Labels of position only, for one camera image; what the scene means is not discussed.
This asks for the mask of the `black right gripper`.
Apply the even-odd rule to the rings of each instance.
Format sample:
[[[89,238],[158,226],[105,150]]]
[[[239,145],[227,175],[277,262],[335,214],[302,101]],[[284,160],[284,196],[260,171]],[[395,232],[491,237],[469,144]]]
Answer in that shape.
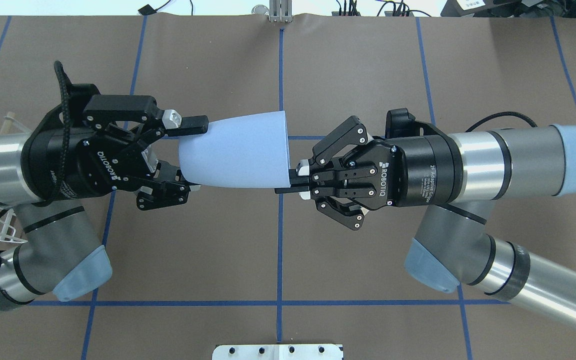
[[[405,108],[386,114],[385,135],[371,141],[358,117],[350,116],[313,146],[313,156],[295,169],[297,182],[348,182],[349,201],[323,196],[307,186],[277,187],[275,194],[298,193],[319,212],[352,231],[360,230],[366,208],[447,204],[456,198],[456,143]],[[348,165],[337,155],[355,145]]]

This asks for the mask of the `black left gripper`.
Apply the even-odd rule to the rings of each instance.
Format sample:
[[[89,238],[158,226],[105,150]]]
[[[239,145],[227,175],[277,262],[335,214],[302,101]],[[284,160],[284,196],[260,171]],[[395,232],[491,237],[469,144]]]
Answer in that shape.
[[[200,184],[189,182],[179,167],[157,161],[150,146],[164,138],[207,133],[205,115],[180,116],[161,110],[150,95],[102,95],[94,84],[66,87],[70,140],[63,146],[64,119],[58,105],[48,112],[27,143],[29,183],[48,199],[63,175],[62,199],[136,191],[139,210],[175,207],[189,200]],[[60,170],[61,155],[66,166]]]

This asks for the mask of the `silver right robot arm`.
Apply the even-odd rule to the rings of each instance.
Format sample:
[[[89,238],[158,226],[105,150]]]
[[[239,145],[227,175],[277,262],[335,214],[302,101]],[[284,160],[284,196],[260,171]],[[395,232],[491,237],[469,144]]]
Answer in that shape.
[[[501,200],[576,194],[576,125],[505,111],[445,133],[398,108],[384,136],[350,116],[312,151],[277,194],[311,199],[353,231],[370,211],[426,207],[404,265],[412,278],[445,293],[474,287],[576,330],[576,271],[486,232]]]

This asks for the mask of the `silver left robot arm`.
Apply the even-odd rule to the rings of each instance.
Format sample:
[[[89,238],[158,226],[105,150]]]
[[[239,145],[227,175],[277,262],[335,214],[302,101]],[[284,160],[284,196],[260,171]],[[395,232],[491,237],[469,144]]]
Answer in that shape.
[[[14,211],[27,236],[0,250],[0,314],[105,284],[112,265],[81,200],[126,191],[144,211],[184,204],[196,184],[151,145],[208,125],[205,115],[160,109],[152,96],[103,95],[82,83],[65,86],[34,132],[0,135],[0,208]]]

